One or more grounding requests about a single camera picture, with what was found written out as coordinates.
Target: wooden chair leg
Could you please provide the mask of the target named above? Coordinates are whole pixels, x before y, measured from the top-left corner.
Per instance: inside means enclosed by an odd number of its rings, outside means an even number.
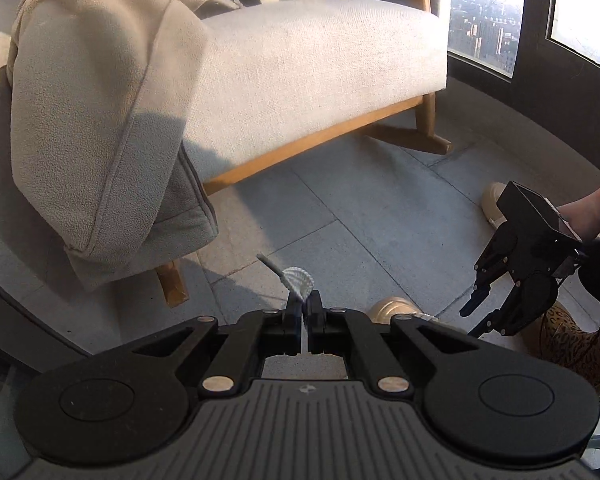
[[[422,104],[416,106],[416,128],[398,128],[387,124],[373,123],[360,129],[362,134],[374,139],[418,150],[420,152],[446,155],[453,146],[451,142],[439,137],[434,132],[436,124],[436,95],[422,96]]]
[[[160,279],[162,292],[168,307],[173,308],[189,299],[187,285],[182,279],[180,264],[177,260],[156,267],[155,272],[158,274],[158,279]]]

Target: blanket fold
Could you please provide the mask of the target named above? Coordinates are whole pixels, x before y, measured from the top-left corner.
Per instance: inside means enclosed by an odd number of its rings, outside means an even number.
[[[7,66],[13,179],[86,288],[218,234],[181,147],[211,41],[195,11],[208,1],[20,3]]]

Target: gray ribbed plate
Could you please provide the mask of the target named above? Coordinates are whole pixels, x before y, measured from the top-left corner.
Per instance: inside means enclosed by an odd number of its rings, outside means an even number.
[[[357,381],[256,380],[241,397],[206,402],[160,452],[108,469],[34,460],[20,480],[598,478],[574,460],[544,471],[499,471],[443,447],[405,402]]]

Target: city buildings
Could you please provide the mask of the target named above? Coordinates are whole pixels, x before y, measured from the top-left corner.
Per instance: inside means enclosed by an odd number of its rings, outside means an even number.
[[[500,0],[451,0],[449,50],[513,74],[522,7]]]

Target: screw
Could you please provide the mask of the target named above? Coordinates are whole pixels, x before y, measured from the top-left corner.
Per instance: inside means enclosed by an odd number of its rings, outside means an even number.
[[[214,375],[202,381],[202,387],[208,392],[228,392],[234,387],[234,380],[224,375]]]
[[[403,377],[383,377],[378,381],[378,388],[390,394],[399,394],[409,389],[409,381]]]

